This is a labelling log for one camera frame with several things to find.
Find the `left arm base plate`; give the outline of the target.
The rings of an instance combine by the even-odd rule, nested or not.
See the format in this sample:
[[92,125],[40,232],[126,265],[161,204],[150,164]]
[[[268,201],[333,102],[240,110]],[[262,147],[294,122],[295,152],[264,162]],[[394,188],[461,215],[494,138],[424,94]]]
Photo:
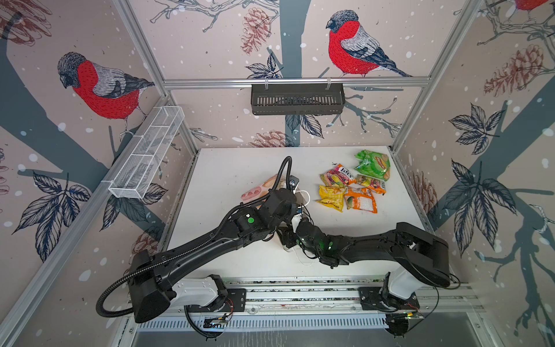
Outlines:
[[244,312],[246,303],[246,289],[228,289],[226,298],[224,298],[223,295],[219,295],[214,302],[206,307],[190,305],[187,309],[189,312],[193,313]]

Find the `green snack packet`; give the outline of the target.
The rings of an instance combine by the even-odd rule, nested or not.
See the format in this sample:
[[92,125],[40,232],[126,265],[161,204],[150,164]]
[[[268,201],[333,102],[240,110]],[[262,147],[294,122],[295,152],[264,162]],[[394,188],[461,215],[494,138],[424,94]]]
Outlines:
[[387,154],[361,150],[355,158],[358,160],[355,167],[358,173],[384,182],[390,178],[390,157]]

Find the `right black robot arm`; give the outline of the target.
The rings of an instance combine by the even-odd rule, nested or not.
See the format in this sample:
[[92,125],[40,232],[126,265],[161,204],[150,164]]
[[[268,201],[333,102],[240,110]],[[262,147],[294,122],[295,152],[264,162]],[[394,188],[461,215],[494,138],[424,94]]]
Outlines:
[[450,285],[449,247],[443,239],[406,222],[395,229],[367,237],[328,235],[303,218],[300,224],[279,228],[278,237],[289,249],[309,252],[334,268],[361,261],[391,261],[400,267],[387,276],[386,295],[406,300],[420,287],[446,289]]

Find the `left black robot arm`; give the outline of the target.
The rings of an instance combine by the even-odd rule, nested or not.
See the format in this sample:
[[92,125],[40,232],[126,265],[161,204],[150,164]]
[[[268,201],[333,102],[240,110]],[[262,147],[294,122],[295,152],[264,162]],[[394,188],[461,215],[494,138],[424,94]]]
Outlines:
[[220,276],[189,274],[216,258],[266,239],[280,224],[290,224],[298,205],[293,192],[279,189],[262,204],[240,208],[218,228],[172,250],[150,255],[143,250],[131,264],[127,281],[137,323],[148,322],[170,307],[219,309],[228,293]]

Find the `orange Fox's candy packet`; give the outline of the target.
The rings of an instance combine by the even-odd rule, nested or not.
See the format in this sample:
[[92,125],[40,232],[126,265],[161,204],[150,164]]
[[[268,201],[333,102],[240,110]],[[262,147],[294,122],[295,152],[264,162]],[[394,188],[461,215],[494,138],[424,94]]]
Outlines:
[[369,187],[349,187],[345,192],[344,198],[348,210],[354,209],[374,214],[378,213],[376,200]]

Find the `yellow snack packet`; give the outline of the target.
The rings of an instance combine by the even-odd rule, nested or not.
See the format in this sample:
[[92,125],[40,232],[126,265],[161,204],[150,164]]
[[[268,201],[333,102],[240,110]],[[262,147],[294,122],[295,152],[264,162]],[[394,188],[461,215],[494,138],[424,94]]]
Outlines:
[[342,213],[344,208],[344,197],[347,190],[346,187],[320,185],[319,199],[317,202]]

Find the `printed paper bag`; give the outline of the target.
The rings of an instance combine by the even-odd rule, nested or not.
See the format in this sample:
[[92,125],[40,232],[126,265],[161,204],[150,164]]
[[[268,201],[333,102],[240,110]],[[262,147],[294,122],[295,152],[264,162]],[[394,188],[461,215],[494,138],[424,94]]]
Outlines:
[[271,176],[266,182],[241,195],[241,204],[259,212],[268,223],[269,233],[262,240],[276,237],[287,252],[303,254],[310,263],[316,260],[315,251],[306,244],[300,228],[313,222],[306,207],[305,191],[297,192],[299,180],[295,176]]

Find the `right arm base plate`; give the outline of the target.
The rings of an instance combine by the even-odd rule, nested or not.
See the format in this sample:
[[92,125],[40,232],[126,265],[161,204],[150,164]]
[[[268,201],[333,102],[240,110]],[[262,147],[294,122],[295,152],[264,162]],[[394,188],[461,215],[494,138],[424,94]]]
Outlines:
[[359,302],[363,310],[394,313],[419,310],[420,305],[415,293],[408,299],[399,299],[380,287],[359,287]]

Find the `Fox's fruits candy packet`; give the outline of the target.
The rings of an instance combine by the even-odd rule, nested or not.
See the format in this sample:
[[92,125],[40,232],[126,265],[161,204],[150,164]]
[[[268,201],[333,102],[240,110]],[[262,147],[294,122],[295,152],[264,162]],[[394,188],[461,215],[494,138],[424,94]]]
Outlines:
[[348,187],[356,183],[356,178],[342,164],[322,173],[320,179],[327,187]]

